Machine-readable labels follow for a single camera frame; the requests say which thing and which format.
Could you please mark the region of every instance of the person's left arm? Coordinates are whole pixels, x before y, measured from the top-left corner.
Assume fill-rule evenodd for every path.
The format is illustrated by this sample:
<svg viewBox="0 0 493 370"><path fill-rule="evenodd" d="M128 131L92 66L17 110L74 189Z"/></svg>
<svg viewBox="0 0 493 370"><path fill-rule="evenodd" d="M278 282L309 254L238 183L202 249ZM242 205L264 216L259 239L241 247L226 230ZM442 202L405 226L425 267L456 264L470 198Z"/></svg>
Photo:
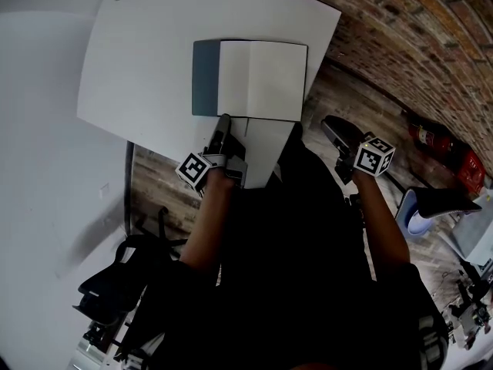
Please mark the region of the person's left arm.
<svg viewBox="0 0 493 370"><path fill-rule="evenodd" d="M220 266L220 247L234 181L222 169L207 174L206 190L192 233L180 261L216 283Z"/></svg>

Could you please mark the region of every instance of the person's right arm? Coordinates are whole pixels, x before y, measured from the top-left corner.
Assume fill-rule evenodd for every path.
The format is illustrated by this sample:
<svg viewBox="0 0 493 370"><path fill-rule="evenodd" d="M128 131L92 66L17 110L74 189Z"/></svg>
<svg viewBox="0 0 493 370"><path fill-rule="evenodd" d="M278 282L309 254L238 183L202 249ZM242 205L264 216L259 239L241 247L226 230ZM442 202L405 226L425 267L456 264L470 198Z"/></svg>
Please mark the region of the person's right arm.
<svg viewBox="0 0 493 370"><path fill-rule="evenodd" d="M375 274L379 281L384 280L391 277L403 264L410 263L409 248L377 181L359 170L354 171L353 181L361 196Z"/></svg>

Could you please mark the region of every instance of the white wall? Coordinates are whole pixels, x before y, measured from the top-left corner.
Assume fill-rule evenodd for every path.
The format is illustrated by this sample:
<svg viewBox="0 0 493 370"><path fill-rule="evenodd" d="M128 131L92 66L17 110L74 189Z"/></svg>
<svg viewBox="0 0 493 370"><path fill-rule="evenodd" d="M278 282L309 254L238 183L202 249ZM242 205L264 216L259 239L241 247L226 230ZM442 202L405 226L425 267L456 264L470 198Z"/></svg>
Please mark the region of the white wall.
<svg viewBox="0 0 493 370"><path fill-rule="evenodd" d="M12 370L67 366L89 323L71 308L77 287L123 237L111 232L126 141L75 117L99 1L0 0L0 355Z"/></svg>

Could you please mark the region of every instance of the brick wall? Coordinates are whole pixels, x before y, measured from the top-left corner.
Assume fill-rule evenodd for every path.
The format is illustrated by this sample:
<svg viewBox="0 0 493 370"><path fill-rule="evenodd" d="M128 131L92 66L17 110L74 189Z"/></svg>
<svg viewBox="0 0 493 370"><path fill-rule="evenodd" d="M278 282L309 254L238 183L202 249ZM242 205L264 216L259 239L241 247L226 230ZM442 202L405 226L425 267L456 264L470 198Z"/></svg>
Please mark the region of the brick wall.
<svg viewBox="0 0 493 370"><path fill-rule="evenodd" d="M340 11L327 56L444 123L493 173L492 0L321 0Z"/></svg>

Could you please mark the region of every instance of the wall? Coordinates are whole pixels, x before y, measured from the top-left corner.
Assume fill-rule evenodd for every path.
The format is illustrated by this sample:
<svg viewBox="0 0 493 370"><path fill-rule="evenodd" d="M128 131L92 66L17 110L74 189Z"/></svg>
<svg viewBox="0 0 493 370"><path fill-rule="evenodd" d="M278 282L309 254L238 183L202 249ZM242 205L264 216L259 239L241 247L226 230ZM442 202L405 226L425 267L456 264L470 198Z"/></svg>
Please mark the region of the wall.
<svg viewBox="0 0 493 370"><path fill-rule="evenodd" d="M446 124L493 173L491 0L321 0L342 11L327 55Z"/></svg>
<svg viewBox="0 0 493 370"><path fill-rule="evenodd" d="M99 0L0 2L0 355L56 370L89 324L77 287L123 237L126 141L75 117Z"/></svg>

